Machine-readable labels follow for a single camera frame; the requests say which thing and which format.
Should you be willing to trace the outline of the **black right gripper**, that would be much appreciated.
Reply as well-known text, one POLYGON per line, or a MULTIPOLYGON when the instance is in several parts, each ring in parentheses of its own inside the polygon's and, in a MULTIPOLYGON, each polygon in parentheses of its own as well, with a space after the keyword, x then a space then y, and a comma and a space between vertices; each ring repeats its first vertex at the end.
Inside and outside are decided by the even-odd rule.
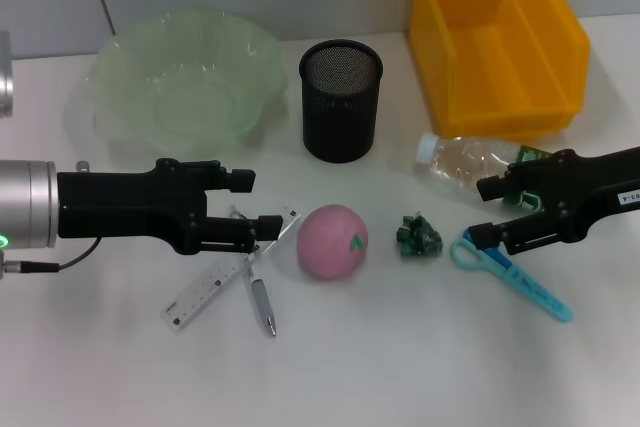
POLYGON ((556 242, 583 240, 599 220, 639 208, 639 149, 583 157, 572 149, 553 155, 527 157, 509 164, 502 176, 476 183, 484 201, 526 197, 552 203, 557 220, 544 213, 501 224, 471 227, 474 245, 485 250, 504 245, 510 255, 556 242))

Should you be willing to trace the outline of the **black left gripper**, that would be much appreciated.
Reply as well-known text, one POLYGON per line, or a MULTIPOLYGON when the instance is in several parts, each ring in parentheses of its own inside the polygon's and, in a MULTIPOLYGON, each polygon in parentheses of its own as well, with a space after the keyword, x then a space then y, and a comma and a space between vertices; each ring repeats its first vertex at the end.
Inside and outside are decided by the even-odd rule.
POLYGON ((255 178, 218 161, 169 158, 142 173, 61 172, 58 236, 153 237, 178 253, 252 253, 257 242, 278 239, 283 218, 207 218, 206 192, 251 193, 255 178))

